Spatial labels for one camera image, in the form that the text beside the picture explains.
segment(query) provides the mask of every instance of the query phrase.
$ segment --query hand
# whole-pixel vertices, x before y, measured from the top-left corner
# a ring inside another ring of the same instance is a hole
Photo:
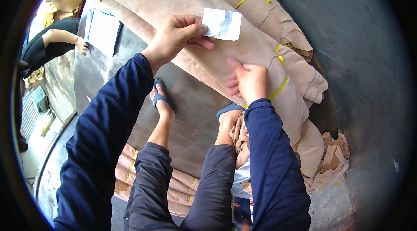
[[[214,43],[201,34],[208,29],[201,24],[201,18],[195,15],[169,17],[157,31],[156,35],[142,51],[154,76],[158,69],[169,63],[185,46],[213,49]]]
[[[84,38],[82,37],[78,37],[77,42],[76,42],[76,47],[78,49],[78,51],[80,52],[81,55],[87,55],[87,47],[88,46],[86,44],[86,42],[84,41]]]
[[[231,81],[226,86],[233,88],[229,94],[244,98],[249,106],[252,102],[268,98],[268,69],[263,65],[242,65],[235,58],[228,58],[227,63],[233,70]]]

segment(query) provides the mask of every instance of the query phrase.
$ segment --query black shirt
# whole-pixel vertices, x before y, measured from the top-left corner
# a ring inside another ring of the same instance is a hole
[[[24,78],[29,77],[33,71],[39,69],[48,61],[51,61],[57,56],[64,55],[66,52],[74,49],[75,47],[74,44],[59,42],[50,43],[46,48],[44,48],[42,40],[42,35],[44,33],[46,33],[49,29],[59,29],[76,35],[79,24],[79,18],[70,19],[69,17],[66,17],[46,27],[30,42],[28,42],[28,44],[23,48],[22,57],[20,58],[21,60],[28,62],[30,65],[29,72],[24,76]]]

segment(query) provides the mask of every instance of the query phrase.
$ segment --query navy blue long sleeve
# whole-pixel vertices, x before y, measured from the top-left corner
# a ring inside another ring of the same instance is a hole
[[[110,230],[114,169],[154,79],[136,54],[96,94],[67,142],[56,230]]]
[[[249,132],[253,230],[308,230],[310,197],[282,120],[268,99],[244,115]]]

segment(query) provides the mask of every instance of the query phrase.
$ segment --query fingernail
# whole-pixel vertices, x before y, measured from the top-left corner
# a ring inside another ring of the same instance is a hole
[[[207,25],[201,25],[201,33],[205,33],[208,30],[208,26]]]

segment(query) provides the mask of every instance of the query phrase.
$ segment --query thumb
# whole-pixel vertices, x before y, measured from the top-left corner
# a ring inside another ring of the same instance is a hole
[[[235,72],[235,74],[238,78],[239,78],[240,75],[242,75],[244,72],[246,72],[246,70],[242,66],[242,64],[239,61],[237,61],[235,58],[228,58],[227,59],[227,64]]]
[[[188,41],[190,38],[204,34],[207,32],[208,26],[203,24],[192,24],[181,28],[181,37],[182,40]]]

